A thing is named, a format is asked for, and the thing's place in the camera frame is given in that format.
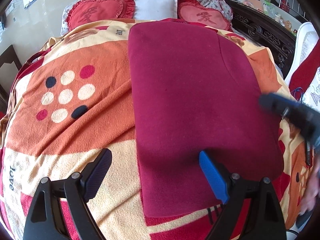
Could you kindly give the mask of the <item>person's right hand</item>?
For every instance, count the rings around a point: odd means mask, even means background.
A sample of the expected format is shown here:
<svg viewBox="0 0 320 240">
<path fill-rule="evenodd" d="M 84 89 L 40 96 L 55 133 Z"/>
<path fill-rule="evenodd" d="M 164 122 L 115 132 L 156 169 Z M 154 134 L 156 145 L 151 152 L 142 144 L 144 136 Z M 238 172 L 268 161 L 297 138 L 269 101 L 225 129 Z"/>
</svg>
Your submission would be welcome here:
<svg viewBox="0 0 320 240">
<path fill-rule="evenodd" d="M 319 153 L 313 159 L 313 167 L 308 178 L 306 190 L 304 192 L 302 201 L 300 202 L 300 213 L 303 215 L 306 211 L 311 211 L 319 197 Z"/>
</svg>

